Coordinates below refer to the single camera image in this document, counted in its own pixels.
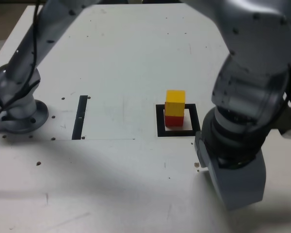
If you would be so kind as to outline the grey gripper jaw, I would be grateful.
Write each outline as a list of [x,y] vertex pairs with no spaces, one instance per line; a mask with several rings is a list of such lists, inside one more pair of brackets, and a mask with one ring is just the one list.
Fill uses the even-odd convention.
[[209,155],[206,145],[202,139],[201,131],[197,131],[195,134],[194,148],[197,153],[197,157],[202,168],[206,168],[209,165]]
[[209,155],[207,168],[216,194],[228,210],[262,201],[266,183],[262,151],[252,162],[239,169],[220,168],[217,159]]

